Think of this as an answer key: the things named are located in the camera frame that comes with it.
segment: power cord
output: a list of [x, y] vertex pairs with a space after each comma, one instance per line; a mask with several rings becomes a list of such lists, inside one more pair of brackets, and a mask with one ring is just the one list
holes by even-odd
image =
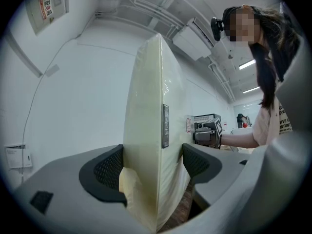
[[36, 90], [35, 90], [33, 99], [32, 99], [32, 101], [31, 101], [31, 104], [30, 104], [30, 107], [29, 107], [29, 112], [28, 112], [28, 115], [27, 115], [27, 118], [26, 118], [24, 130], [23, 130], [22, 150], [21, 150], [21, 160], [22, 160], [21, 183], [24, 182], [24, 138], [25, 138], [25, 131], [26, 131], [26, 126], [27, 126], [28, 118], [29, 118], [31, 109], [32, 109], [32, 107], [33, 107], [34, 99], [35, 99], [37, 90], [38, 90], [38, 88], [39, 88], [39, 85], [40, 85], [40, 83], [41, 83], [43, 77], [45, 76], [46, 72], [48, 71], [49, 67], [51, 66], [52, 62], [54, 61], [55, 57], [58, 55], [58, 53], [59, 53], [60, 50], [63, 48], [63, 46], [64, 46], [66, 43], [68, 43], [69, 41], [74, 40], [74, 39], [77, 39], [78, 37], [80, 37], [80, 36], [82, 35], [82, 33], [84, 32], [84, 30], [86, 29], [86, 27], [87, 27], [87, 25], [89, 24], [89, 22], [92, 20], [93, 17], [94, 17], [94, 15], [92, 15], [92, 16], [90, 17], [90, 19], [88, 20], [88, 22], [86, 23], [86, 25], [84, 26], [82, 32], [81, 32], [79, 35], [77, 35], [75, 38], [71, 38], [71, 39], [67, 40], [65, 43], [63, 43], [63, 45], [59, 48], [59, 50], [57, 51], [57, 53], [54, 55], [52, 61], [49, 63], [48, 67], [46, 68], [46, 70], [44, 71], [43, 75], [41, 76], [41, 78], [40, 78], [40, 80], [39, 80], [39, 82], [38, 82], [38, 85], [37, 85], [37, 87], [36, 87]]

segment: plastic-wrapped mattress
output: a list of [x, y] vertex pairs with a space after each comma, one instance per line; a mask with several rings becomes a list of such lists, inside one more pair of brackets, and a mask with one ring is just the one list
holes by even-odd
[[[127, 101], [119, 190], [129, 212], [154, 233], [171, 216], [190, 180], [181, 156], [182, 144], [192, 142], [185, 81], [160, 34], [139, 48]], [[164, 104], [169, 107], [169, 146], [163, 148], [168, 127], [163, 126]]]

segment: ceiling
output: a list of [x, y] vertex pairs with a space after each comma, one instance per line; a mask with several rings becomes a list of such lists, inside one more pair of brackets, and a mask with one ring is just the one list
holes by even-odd
[[212, 17], [222, 18], [227, 7], [248, 4], [279, 10], [279, 2], [280, 0], [98, 0], [96, 16], [123, 20], [159, 32], [167, 42], [172, 41], [172, 37], [190, 19], [196, 17], [206, 26], [204, 31], [214, 45], [212, 54], [228, 79], [235, 99], [241, 99], [246, 96], [243, 91], [257, 87], [255, 64], [239, 70], [239, 65], [253, 59], [252, 55], [248, 46], [235, 45], [226, 37], [216, 42], [210, 20]]

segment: wooden floor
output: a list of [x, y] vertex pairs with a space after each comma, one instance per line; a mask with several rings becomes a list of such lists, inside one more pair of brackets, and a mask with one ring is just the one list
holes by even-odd
[[161, 227], [161, 229], [157, 233], [170, 230], [174, 227], [177, 227], [187, 222], [191, 204], [192, 204], [192, 189], [193, 189], [193, 186], [189, 184], [177, 208], [172, 213], [168, 221], [164, 224], [163, 227]]

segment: sign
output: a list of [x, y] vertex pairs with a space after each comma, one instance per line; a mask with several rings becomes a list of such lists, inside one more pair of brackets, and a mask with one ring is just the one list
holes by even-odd
[[43, 20], [46, 20], [49, 16], [53, 14], [51, 0], [39, 0], [39, 3]]
[[187, 118], [186, 120], [186, 132], [189, 133], [191, 131], [191, 119]]

